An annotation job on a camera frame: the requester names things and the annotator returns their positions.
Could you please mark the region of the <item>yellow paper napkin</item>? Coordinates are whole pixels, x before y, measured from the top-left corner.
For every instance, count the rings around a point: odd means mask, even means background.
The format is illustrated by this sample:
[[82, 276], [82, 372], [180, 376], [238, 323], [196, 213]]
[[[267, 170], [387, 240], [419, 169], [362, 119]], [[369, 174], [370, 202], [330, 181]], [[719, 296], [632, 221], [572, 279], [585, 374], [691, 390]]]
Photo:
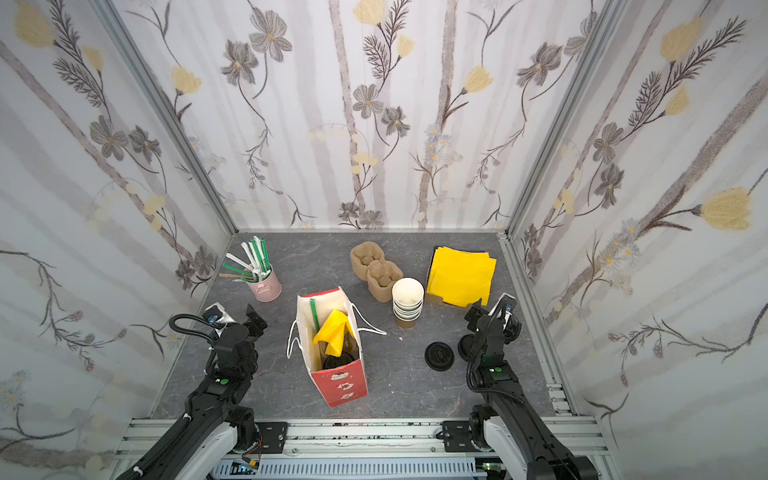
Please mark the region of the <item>yellow paper napkin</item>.
[[313, 344], [326, 343], [326, 356], [340, 356], [347, 335], [353, 336], [349, 317], [341, 310], [334, 309], [313, 338]]

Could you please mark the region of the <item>black cup lid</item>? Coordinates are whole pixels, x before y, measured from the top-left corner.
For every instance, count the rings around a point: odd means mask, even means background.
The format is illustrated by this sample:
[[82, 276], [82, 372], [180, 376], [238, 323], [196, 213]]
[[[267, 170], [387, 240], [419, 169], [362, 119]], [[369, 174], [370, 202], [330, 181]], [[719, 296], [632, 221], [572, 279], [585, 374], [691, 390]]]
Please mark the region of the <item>black cup lid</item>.
[[347, 353], [342, 352], [340, 356], [327, 356], [322, 364], [324, 370], [334, 370], [340, 367], [344, 367], [355, 361], [355, 358]]

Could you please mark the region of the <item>red white paper bag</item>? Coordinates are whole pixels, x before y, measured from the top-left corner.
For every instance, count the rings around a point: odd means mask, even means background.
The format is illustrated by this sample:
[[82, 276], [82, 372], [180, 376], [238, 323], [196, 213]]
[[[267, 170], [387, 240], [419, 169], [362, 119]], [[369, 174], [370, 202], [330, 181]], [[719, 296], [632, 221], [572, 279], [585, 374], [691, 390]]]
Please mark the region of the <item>red white paper bag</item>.
[[387, 334], [365, 319], [343, 289], [297, 298], [286, 356], [301, 353], [307, 373], [330, 408], [368, 394], [363, 333]]

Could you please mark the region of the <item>green straw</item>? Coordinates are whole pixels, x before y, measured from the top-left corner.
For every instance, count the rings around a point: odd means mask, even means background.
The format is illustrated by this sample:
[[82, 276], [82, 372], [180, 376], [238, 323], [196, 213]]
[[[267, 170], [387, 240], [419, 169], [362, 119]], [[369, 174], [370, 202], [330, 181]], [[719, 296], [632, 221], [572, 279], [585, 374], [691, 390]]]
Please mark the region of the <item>green straw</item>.
[[315, 333], [318, 333], [320, 330], [320, 322], [319, 322], [319, 316], [317, 311], [316, 299], [314, 297], [310, 297], [310, 310], [312, 314]]

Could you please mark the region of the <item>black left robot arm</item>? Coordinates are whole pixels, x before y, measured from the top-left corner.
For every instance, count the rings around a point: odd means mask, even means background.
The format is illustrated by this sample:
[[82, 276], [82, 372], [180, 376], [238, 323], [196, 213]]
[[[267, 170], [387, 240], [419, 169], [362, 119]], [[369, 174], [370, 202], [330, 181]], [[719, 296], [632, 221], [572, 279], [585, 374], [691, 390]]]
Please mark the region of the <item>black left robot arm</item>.
[[176, 314], [168, 324], [208, 343], [205, 376], [187, 396], [184, 413], [121, 479], [208, 479], [228, 453], [262, 446], [254, 411], [240, 402], [258, 369], [255, 342], [268, 327], [264, 318], [248, 305], [240, 323], [215, 303], [201, 315]]

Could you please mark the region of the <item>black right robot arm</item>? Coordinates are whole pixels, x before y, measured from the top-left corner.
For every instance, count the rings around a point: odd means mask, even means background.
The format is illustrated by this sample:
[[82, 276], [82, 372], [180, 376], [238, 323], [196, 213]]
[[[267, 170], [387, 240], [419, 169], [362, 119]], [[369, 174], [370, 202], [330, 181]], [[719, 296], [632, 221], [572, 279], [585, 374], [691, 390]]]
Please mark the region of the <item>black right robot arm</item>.
[[473, 306], [465, 319], [471, 333], [459, 352], [467, 362], [466, 383], [484, 399], [470, 415], [476, 447], [492, 450], [511, 479], [597, 479], [591, 460], [563, 445], [528, 401], [504, 358], [504, 318]]

